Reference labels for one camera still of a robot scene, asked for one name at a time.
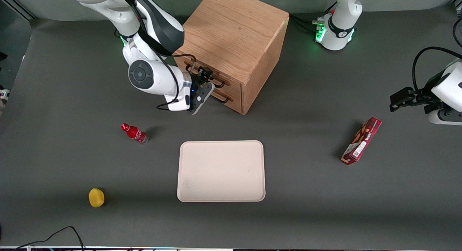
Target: yellow lemon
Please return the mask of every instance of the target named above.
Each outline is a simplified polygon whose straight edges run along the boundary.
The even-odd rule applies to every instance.
[[[90,205],[94,208],[101,207],[104,203],[104,193],[102,190],[98,188],[93,188],[88,193],[88,200],[90,201]]]

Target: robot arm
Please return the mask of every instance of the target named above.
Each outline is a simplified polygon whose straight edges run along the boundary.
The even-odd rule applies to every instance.
[[[128,78],[141,91],[164,95],[167,103],[157,106],[158,109],[167,105],[170,111],[187,110],[195,114],[201,108],[215,89],[208,82],[211,77],[191,76],[166,64],[162,58],[183,45],[183,27],[173,16],[152,0],[76,1],[105,16],[125,37],[127,42],[122,52],[129,64]]]
[[[359,0],[337,0],[334,13],[327,13],[313,21],[320,26],[316,42],[329,50],[343,49],[351,41],[353,26],[362,12],[363,5]]]
[[[431,123],[462,126],[461,60],[450,63],[422,89],[406,87],[391,95],[390,102],[392,112],[406,106],[426,105],[424,110]]]

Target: red box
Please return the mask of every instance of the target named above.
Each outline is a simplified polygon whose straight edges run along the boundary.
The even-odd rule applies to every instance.
[[[364,150],[371,142],[380,124],[382,122],[374,117],[366,121],[356,133],[353,142],[350,143],[340,160],[347,165],[358,161],[363,156]]]

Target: wooden cabinet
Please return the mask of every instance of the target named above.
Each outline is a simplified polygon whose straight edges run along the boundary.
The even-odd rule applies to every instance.
[[[195,55],[196,67],[209,67],[216,85],[225,82],[212,95],[245,115],[279,61],[288,21],[287,12],[258,0],[203,0],[175,55]],[[182,70],[192,63],[175,60]]]

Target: drawer handle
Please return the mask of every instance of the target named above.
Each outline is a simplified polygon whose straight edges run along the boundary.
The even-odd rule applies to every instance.
[[[226,85],[226,82],[221,82],[220,85],[215,84],[215,88],[221,89],[221,88],[223,88],[224,85]]]
[[[220,102],[221,104],[226,104],[226,102],[228,102],[228,100],[230,100],[230,98],[226,97],[226,100],[220,100],[219,98],[215,97],[215,96],[212,96],[210,95],[211,98],[213,98],[214,100]]]
[[[189,73],[191,74],[192,71],[193,71],[194,68],[195,68],[195,64],[196,64],[196,63],[194,62],[194,64],[191,66],[191,64],[187,63],[187,64],[186,64],[186,71],[189,72]],[[221,82],[220,85],[216,85],[216,84],[215,84],[215,88],[218,88],[218,89],[221,89],[221,88],[223,88],[223,86],[228,85],[225,81],[219,80],[219,79],[217,79],[217,78],[213,78],[213,76],[210,78],[210,80],[217,80],[218,82]]]

